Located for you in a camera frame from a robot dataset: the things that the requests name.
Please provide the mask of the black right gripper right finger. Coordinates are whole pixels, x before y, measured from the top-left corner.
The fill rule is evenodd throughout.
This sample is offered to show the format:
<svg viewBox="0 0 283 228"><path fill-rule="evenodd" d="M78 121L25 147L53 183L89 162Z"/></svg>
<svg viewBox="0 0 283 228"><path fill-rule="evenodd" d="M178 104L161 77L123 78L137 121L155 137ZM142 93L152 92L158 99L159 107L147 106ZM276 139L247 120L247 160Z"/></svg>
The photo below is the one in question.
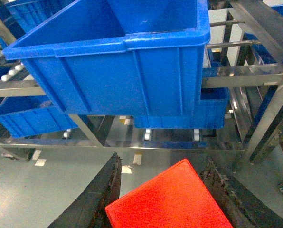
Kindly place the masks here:
<svg viewBox="0 0 283 228"><path fill-rule="evenodd" d="M283 218L264 205L254 194L214 160L205 158L200 177L235 228L283 228Z"/></svg>

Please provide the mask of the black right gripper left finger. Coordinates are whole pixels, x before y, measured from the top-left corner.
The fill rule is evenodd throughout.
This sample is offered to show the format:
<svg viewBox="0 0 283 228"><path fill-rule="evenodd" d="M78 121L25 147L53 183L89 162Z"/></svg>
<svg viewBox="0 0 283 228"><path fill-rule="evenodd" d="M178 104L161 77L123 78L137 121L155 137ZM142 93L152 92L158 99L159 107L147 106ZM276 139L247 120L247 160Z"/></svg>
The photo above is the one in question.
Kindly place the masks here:
<svg viewBox="0 0 283 228"><path fill-rule="evenodd" d="M84 191L60 214L50 228L110 228L105 207L119 199L122 161L113 153Z"/></svg>

